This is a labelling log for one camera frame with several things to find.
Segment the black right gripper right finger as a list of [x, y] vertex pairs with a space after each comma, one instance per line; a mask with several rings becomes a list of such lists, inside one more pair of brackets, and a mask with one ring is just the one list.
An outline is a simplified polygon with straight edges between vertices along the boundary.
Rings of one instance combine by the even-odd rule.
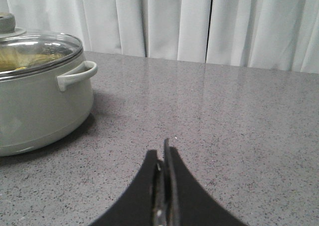
[[217, 203], [194, 178], [177, 148], [164, 140], [169, 226], [244, 226]]

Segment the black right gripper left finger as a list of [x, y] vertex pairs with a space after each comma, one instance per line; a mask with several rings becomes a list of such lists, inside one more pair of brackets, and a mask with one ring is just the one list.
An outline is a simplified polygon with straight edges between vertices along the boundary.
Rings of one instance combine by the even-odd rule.
[[157, 152], [149, 150], [135, 178], [121, 197], [93, 226], [151, 226]]

